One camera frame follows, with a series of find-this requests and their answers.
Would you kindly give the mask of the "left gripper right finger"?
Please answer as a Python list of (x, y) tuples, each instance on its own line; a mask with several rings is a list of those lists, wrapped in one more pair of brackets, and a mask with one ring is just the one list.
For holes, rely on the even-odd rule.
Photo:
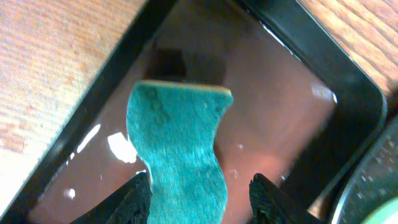
[(257, 173), (249, 184), (249, 198), (256, 224), (322, 224), (264, 175)]

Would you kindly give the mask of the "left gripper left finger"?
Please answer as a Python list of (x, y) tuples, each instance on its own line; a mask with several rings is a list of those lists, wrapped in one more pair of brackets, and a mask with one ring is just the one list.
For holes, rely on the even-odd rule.
[(146, 224), (149, 216), (149, 178), (141, 172), (73, 224)]

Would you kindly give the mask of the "green sponge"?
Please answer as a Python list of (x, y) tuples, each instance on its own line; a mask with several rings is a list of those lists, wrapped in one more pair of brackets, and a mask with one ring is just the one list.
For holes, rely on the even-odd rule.
[(127, 135), (150, 174), (148, 223), (221, 223), (228, 201), (213, 145), (233, 103), (222, 86), (141, 80), (127, 104)]

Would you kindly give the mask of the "pale green plate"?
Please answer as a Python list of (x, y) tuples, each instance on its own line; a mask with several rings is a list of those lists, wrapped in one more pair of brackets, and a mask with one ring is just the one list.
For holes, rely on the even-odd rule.
[(377, 207), (361, 224), (397, 224), (397, 198)]

